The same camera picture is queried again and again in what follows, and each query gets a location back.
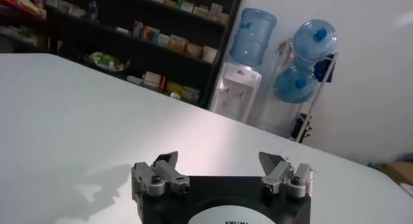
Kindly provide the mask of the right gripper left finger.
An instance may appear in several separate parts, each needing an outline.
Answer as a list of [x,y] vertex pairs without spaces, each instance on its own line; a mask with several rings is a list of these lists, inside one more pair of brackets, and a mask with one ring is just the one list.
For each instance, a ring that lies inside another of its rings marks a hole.
[[145,162],[135,163],[131,168],[132,199],[146,194],[159,197],[166,193],[167,187],[177,195],[185,195],[190,191],[190,178],[180,174],[176,169],[178,152],[161,154],[149,165]]

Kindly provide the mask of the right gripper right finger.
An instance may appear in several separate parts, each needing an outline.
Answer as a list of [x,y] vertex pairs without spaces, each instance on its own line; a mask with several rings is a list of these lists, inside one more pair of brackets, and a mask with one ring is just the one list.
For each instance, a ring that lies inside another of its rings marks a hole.
[[312,196],[314,170],[310,165],[301,163],[294,168],[281,156],[266,152],[259,153],[259,161],[265,173],[261,178],[264,196],[276,196],[283,192],[294,199]]

